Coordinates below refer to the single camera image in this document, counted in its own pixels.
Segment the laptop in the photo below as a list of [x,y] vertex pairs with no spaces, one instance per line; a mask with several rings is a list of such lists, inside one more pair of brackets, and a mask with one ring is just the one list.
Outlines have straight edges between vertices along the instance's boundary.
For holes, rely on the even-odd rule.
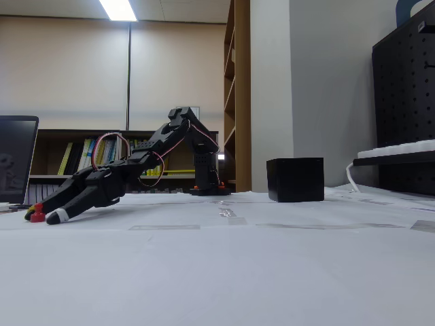
[[0,206],[24,203],[38,124],[38,117],[0,115]]

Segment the black cube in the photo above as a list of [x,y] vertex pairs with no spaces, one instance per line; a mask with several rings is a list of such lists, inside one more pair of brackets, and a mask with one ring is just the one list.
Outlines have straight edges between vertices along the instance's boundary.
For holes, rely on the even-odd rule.
[[267,161],[269,198],[275,202],[325,199],[323,158],[276,158]]

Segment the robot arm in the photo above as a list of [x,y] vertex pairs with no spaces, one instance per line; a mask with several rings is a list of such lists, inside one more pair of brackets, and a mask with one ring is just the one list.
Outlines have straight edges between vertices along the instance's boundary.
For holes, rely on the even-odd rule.
[[[199,122],[189,107],[172,109],[171,122],[160,127],[149,141],[138,144],[127,160],[112,161],[95,170],[92,166],[75,173],[42,203],[48,224],[66,222],[92,207],[116,204],[126,193],[126,184],[137,180],[143,171],[153,169],[183,140],[194,152],[197,186],[191,190],[197,196],[230,194],[220,185],[213,165],[213,154],[219,146],[209,131]],[[25,219],[35,212],[31,207]]]

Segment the bookshelf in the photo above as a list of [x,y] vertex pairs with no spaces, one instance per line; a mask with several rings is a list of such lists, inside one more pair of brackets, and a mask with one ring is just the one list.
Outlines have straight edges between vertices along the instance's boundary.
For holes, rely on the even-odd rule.
[[[84,142],[88,138],[98,138],[108,132],[119,132],[126,139],[149,139],[154,131],[134,131],[134,130],[53,130],[40,129],[38,130],[35,151],[31,167],[30,184],[55,184],[60,185],[71,175],[57,175],[60,164],[62,162],[65,150],[70,142]],[[211,132],[215,140],[218,139],[218,132]],[[109,136],[108,139],[115,139],[116,136]],[[126,155],[125,146],[122,146],[121,153],[117,153],[116,159]],[[169,169],[170,170],[194,170],[193,154],[185,143],[180,143],[169,154]],[[142,175],[142,180],[156,180],[158,176]],[[184,191],[195,186],[194,173],[182,173],[178,175],[162,176],[160,182],[153,187],[154,189],[180,189]],[[144,187],[139,184],[127,185],[127,192],[140,192],[150,190],[152,188]]]
[[236,192],[252,189],[249,3],[231,0],[224,38],[224,180]]

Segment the pegboard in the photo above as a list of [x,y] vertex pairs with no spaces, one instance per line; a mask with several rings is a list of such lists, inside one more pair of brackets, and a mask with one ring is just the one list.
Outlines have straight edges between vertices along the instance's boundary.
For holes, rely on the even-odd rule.
[[[422,21],[435,25],[435,2],[373,47],[378,147],[435,139],[435,34],[419,34]],[[435,164],[379,167],[382,188],[435,195]]]

